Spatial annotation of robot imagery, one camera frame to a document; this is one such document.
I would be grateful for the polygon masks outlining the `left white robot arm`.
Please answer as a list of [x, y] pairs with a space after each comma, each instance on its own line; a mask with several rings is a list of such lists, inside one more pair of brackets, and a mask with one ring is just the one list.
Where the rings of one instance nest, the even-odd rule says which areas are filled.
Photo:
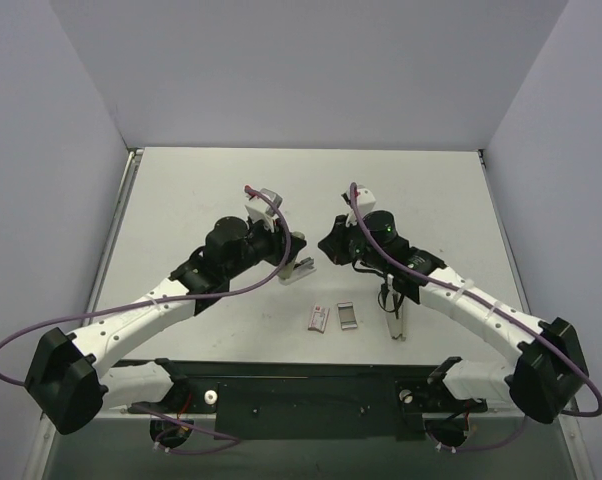
[[142, 297], [139, 308], [69, 333], [46, 332], [26, 375], [26, 391], [62, 435], [83, 428], [104, 408], [149, 402], [178, 410], [187, 388], [164, 366], [148, 361], [120, 367], [118, 361], [214, 305], [232, 279], [259, 263], [293, 267], [306, 244], [303, 233], [286, 234], [279, 221], [268, 226], [233, 216], [218, 220], [204, 244]]

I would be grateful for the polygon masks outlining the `large black beige stapler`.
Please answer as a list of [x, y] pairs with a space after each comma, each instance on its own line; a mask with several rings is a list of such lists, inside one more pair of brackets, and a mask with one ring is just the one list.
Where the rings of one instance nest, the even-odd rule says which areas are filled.
[[407, 339], [404, 299], [405, 296], [395, 289], [394, 276], [387, 274], [379, 291], [378, 304], [385, 313], [388, 331], [393, 340]]

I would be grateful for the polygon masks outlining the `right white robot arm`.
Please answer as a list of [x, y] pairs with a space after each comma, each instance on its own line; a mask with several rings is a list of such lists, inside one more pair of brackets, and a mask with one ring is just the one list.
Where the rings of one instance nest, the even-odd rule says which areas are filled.
[[560, 317], [548, 322], [489, 296], [442, 259], [401, 237], [388, 211], [374, 211], [364, 222], [359, 227], [337, 216], [319, 249], [335, 265], [360, 263], [391, 276], [400, 295], [457, 322], [503, 358], [495, 364], [455, 361], [428, 383], [434, 406], [449, 409], [469, 399], [501, 401], [543, 424], [565, 413], [588, 376], [571, 323]]

